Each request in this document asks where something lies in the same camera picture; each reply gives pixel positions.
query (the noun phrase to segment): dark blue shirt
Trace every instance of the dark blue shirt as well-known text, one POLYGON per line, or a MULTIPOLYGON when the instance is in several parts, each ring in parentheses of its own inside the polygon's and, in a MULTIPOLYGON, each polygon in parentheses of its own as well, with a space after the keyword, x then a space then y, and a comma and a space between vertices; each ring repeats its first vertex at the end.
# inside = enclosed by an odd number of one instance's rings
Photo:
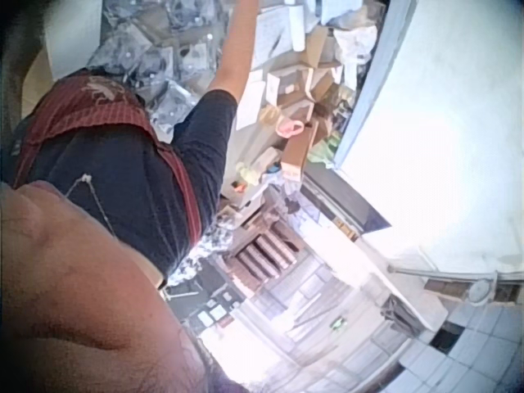
MULTIPOLYGON (((202 231, 216 213, 236 111, 231 94, 214 90, 175 126, 171 146, 191 179, 202 231)), ((10 159, 4 172, 9 183, 16 158, 10 159)), ((166 279, 189 252, 190 244, 183 195, 151 139, 126 124, 66 133, 43 144, 26 182, 45 180, 65 194, 83 174, 92 176, 116 236, 144 254, 166 279)), ((107 228, 87 184, 75 187, 70 200, 107 228)))

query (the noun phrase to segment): shirt sleeve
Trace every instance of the shirt sleeve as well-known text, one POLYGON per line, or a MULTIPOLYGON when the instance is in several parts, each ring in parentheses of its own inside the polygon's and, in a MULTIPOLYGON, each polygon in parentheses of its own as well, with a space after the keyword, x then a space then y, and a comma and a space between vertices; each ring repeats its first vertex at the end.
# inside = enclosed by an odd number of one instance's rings
POLYGON ((237 101, 230 93, 212 90, 202 97, 184 122, 174 128, 171 146, 191 179, 203 230, 216 213, 236 113, 237 101))

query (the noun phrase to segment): person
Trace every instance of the person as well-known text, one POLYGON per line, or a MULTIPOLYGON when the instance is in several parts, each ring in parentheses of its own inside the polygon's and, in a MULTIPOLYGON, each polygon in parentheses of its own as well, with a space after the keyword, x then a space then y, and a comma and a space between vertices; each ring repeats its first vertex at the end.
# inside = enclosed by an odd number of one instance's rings
POLYGON ((258 10, 237 0, 215 79, 169 145, 131 92, 83 72, 16 130, 2 349, 22 391, 245 391, 209 367, 159 289, 215 215, 258 10))

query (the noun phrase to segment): red apron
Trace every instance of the red apron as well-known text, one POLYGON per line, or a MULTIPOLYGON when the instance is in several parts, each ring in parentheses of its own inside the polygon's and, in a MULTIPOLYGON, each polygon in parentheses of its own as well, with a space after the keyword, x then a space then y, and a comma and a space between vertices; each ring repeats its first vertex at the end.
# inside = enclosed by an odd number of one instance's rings
POLYGON ((180 186, 187 212, 189 239, 194 246, 201 236, 200 211, 191 181, 170 145, 159 142, 138 99, 122 85, 100 76, 71 76, 58 82, 33 113, 22 143, 14 187, 24 184, 42 144, 76 129, 104 124, 138 126, 155 144, 180 186))

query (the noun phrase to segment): wall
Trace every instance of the wall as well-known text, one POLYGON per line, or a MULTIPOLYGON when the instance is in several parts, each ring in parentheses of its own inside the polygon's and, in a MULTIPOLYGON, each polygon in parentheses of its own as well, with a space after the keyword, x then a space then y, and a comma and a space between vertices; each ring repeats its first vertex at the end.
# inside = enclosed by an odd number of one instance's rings
POLYGON ((413 341, 400 358, 406 367, 384 393, 516 393, 522 386, 522 305, 474 308, 447 302, 448 320, 465 330, 445 355, 413 341))
POLYGON ((391 223, 364 237, 386 256, 511 272, 522 151, 521 2, 420 0, 340 175, 391 223))

